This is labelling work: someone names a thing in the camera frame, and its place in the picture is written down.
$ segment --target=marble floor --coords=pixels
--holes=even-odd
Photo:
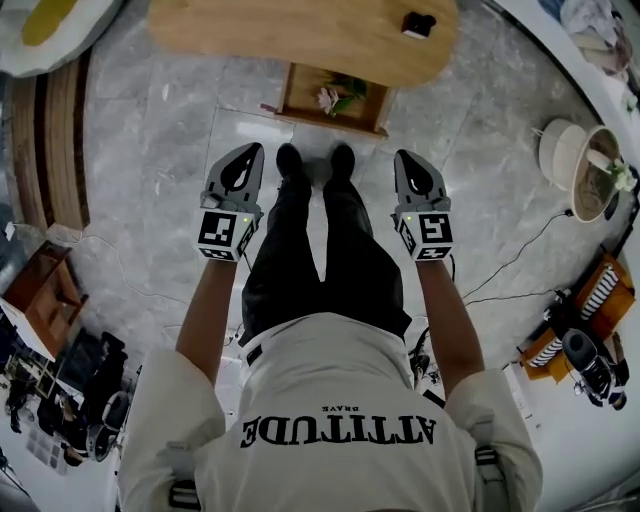
[[[425,327],[415,268],[394,232],[392,159],[413,150],[442,169],[452,199],[456,283],[464,295],[512,259],[549,218],[568,207],[536,163],[537,137],[554,117],[589,127],[589,108],[553,62],[518,29],[476,0],[460,1],[460,36],[449,66],[433,82],[398,91],[384,141],[274,120],[260,104],[277,104],[285,65],[272,60],[170,54],[147,31],[145,0],[129,3],[96,44],[85,114],[85,160],[91,225],[74,245],[73,265],[90,295],[83,321],[109,330],[138,365],[154,346],[172,346],[203,261],[190,229],[209,166],[227,151],[261,142],[266,166],[259,203],[273,205],[275,154],[293,142],[305,158],[324,158],[338,141],[357,157],[354,182],[379,243],[402,269],[406,311],[415,317],[407,344]],[[308,224],[314,259],[324,273],[327,223],[314,191]],[[598,244],[622,232],[627,202],[610,221],[590,225],[561,217],[517,263],[467,300],[546,291],[571,283]],[[248,248],[253,260],[266,223]],[[80,234],[57,229],[54,239]],[[106,240],[117,252],[98,238]],[[229,330],[241,324],[242,262]],[[515,358],[552,295],[469,306],[489,366]],[[232,414],[237,400],[236,347],[219,388]]]

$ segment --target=wooden table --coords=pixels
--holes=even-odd
[[[403,20],[412,11],[436,19],[428,38],[402,33]],[[454,0],[152,0],[148,21],[157,42],[170,50],[302,65],[302,72],[289,71],[280,114],[386,136],[380,124],[388,88],[420,85],[442,71],[456,41],[458,11]],[[316,80],[324,80],[327,70],[370,82],[370,90],[376,89],[373,104],[354,104],[360,113],[325,116],[310,93],[324,84],[310,87],[308,79],[315,74]],[[302,92],[292,93],[294,78],[301,74],[305,79],[297,87]],[[311,99],[287,104],[301,94]],[[289,115],[288,107],[293,109]]]

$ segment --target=wooden shelf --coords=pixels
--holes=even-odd
[[[387,138],[382,124],[391,103],[392,90],[384,85],[367,82],[366,99],[353,101],[345,111],[332,118],[326,115],[317,103],[320,89],[332,79],[333,74],[330,71],[303,64],[291,64],[275,117]]]

